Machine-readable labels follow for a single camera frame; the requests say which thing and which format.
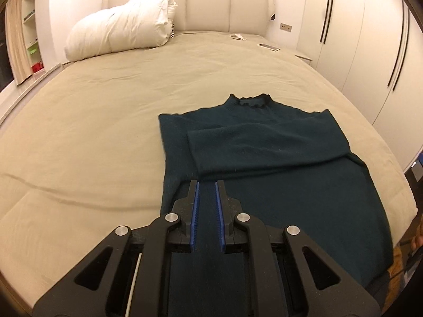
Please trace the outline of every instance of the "wardrobe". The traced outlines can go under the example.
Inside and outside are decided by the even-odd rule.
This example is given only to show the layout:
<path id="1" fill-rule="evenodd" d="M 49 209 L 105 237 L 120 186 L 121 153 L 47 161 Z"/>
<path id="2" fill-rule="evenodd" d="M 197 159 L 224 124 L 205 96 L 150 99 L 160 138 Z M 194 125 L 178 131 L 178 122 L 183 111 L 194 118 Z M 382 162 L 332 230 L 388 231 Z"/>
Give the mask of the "wardrobe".
<path id="1" fill-rule="evenodd" d="M 423 148 L 423 34 L 403 0 L 306 0 L 297 49 L 407 170 Z"/>

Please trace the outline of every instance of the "curtain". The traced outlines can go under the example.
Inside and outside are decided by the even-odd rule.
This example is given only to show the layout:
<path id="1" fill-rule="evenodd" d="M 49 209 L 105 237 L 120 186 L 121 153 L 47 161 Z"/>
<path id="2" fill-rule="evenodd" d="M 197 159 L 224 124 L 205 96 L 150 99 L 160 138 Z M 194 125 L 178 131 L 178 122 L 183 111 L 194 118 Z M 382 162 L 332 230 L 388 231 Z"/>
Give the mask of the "curtain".
<path id="1" fill-rule="evenodd" d="M 22 31 L 22 0 L 9 0 L 6 4 L 6 44 L 10 67 L 17 84 L 32 75 Z"/>

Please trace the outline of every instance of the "beige upholstered headboard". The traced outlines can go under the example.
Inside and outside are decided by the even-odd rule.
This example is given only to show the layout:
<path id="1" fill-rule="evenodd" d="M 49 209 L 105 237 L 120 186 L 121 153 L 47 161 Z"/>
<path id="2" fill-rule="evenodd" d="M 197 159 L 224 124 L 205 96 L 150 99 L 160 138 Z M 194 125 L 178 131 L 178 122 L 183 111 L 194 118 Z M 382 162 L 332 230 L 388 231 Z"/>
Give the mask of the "beige upholstered headboard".
<path id="1" fill-rule="evenodd" d="M 129 0 L 103 0 L 102 9 Z M 176 31 L 220 31 L 266 35 L 274 0 L 175 0 Z"/>

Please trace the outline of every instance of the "wall outlet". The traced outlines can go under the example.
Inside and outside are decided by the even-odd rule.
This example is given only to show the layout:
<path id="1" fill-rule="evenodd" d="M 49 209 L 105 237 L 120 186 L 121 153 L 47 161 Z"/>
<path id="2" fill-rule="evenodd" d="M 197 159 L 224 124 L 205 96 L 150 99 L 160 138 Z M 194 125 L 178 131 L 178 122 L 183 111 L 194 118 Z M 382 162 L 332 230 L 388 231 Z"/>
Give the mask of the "wall outlet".
<path id="1" fill-rule="evenodd" d="M 279 29 L 284 30 L 284 31 L 287 31 L 287 32 L 291 32 L 292 26 L 281 23 L 281 26 L 279 27 Z"/>

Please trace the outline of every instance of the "bed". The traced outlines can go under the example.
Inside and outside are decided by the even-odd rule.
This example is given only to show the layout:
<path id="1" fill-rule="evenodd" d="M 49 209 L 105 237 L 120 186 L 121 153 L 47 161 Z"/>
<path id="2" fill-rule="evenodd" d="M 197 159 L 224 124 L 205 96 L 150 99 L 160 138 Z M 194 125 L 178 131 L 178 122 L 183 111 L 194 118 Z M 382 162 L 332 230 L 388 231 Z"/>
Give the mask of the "bed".
<path id="1" fill-rule="evenodd" d="M 72 64 L 0 138 L 0 273 L 28 311 L 113 228 L 159 215 L 157 116 L 216 106 L 231 93 L 329 109 L 369 167 L 393 245 L 417 212 L 395 157 L 359 111 L 292 50 L 257 46 L 269 44 L 273 0 L 175 1 L 176 35 L 167 44 Z"/>

